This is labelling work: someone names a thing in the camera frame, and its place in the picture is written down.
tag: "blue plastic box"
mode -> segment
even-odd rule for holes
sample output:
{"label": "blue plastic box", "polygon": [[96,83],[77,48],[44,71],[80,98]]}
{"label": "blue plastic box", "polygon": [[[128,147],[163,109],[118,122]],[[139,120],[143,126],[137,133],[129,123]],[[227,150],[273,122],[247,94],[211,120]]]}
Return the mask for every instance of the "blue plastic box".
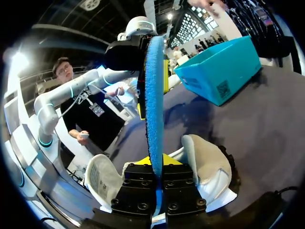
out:
{"label": "blue plastic box", "polygon": [[186,89],[220,106],[261,67],[255,47],[246,36],[204,50],[175,72]]}

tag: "gray fabric surface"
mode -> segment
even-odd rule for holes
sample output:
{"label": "gray fabric surface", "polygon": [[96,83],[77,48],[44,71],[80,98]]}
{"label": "gray fabric surface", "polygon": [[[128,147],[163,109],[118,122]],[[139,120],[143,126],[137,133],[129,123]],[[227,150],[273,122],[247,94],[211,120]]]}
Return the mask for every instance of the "gray fabric surface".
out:
{"label": "gray fabric surface", "polygon": [[[301,182],[304,97],[303,76],[268,66],[221,107],[179,85],[164,96],[164,152],[180,148],[184,134],[225,146],[235,158],[242,182],[237,199],[225,207],[229,215],[236,214],[266,191]],[[145,123],[133,119],[116,147],[111,159],[119,173],[125,162],[146,157]]]}

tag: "person in background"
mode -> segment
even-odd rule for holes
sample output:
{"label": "person in background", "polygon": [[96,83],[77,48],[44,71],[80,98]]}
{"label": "person in background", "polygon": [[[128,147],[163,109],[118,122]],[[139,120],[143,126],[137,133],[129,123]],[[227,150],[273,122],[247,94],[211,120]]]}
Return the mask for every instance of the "person in background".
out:
{"label": "person in background", "polygon": [[206,50],[208,47],[205,45],[205,43],[199,39],[200,45],[203,47],[204,50]]}
{"label": "person in background", "polygon": [[195,45],[195,49],[197,50],[198,53],[203,51],[203,48],[197,44]]}
{"label": "person in background", "polygon": [[218,44],[218,42],[217,42],[217,40],[215,39],[214,36],[211,35],[210,38],[211,38],[211,41],[212,41],[214,44]]}
{"label": "person in background", "polygon": [[219,42],[219,43],[224,42],[223,37],[222,37],[219,33],[217,33],[217,35],[218,35],[218,38],[217,38],[218,42]]}
{"label": "person in background", "polygon": [[205,38],[204,41],[205,41],[205,43],[206,43],[206,45],[207,45],[208,47],[211,47],[211,46],[212,46],[210,40],[207,40],[207,39]]}
{"label": "person in background", "polygon": [[[74,73],[69,59],[67,57],[59,58],[54,64],[53,73],[62,84],[72,80]],[[69,107],[77,96],[62,103],[62,114],[69,109],[63,116],[69,135],[84,146],[87,145],[88,139],[82,138],[80,133],[89,134],[89,139],[100,150],[106,150],[119,134],[125,121],[104,104],[104,99],[123,94],[124,89],[121,87],[117,88],[115,92],[107,92],[106,95],[103,93],[91,94],[90,90],[86,88],[70,109]]]}
{"label": "person in background", "polygon": [[176,60],[183,56],[182,52],[178,49],[178,46],[175,47],[175,51],[173,52],[173,56]]}

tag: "sponge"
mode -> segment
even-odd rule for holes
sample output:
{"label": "sponge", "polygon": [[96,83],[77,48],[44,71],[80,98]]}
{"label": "sponge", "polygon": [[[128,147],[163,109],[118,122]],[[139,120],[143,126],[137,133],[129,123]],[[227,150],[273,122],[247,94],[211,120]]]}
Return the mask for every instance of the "sponge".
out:
{"label": "sponge", "polygon": [[145,107],[148,152],[158,178],[163,166],[163,37],[153,37],[145,63]]}

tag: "hand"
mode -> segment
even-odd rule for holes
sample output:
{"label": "hand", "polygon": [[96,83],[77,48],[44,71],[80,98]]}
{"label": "hand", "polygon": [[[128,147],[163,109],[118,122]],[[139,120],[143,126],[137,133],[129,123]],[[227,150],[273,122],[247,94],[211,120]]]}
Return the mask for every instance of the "hand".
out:
{"label": "hand", "polygon": [[210,3],[217,3],[221,8],[225,9],[225,4],[221,0],[188,0],[188,2],[192,6],[204,8],[216,17],[218,17],[218,13],[211,8]]}
{"label": "hand", "polygon": [[88,131],[83,130],[83,131],[79,132],[76,136],[78,143],[81,144],[82,146],[84,146],[88,143],[88,140],[85,138],[82,138],[80,135],[81,133],[84,133],[84,134],[89,134],[89,133],[88,133]]}
{"label": "hand", "polygon": [[124,95],[125,94],[124,88],[123,87],[118,87],[115,91],[115,94],[116,95]]}

